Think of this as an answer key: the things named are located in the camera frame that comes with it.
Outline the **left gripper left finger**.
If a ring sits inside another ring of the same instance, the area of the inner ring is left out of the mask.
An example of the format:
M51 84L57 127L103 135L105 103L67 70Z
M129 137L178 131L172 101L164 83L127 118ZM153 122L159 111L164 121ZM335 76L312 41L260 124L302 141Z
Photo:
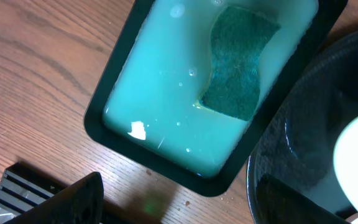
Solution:
M101 174L92 172L5 224L99 224L103 197Z

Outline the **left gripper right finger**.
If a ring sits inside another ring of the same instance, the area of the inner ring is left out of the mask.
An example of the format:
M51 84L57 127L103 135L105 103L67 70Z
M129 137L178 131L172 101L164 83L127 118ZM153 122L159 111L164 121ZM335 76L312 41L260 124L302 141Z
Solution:
M270 174L256 188L257 223L347 224Z

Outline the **green yellow sponge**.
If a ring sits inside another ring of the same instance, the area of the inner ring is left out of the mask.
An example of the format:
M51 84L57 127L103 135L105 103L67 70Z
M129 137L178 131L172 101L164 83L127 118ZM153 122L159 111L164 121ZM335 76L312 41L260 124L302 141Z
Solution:
M211 28L211 78L201 104L249 121L260 97L259 58L281 25L266 15L229 5Z

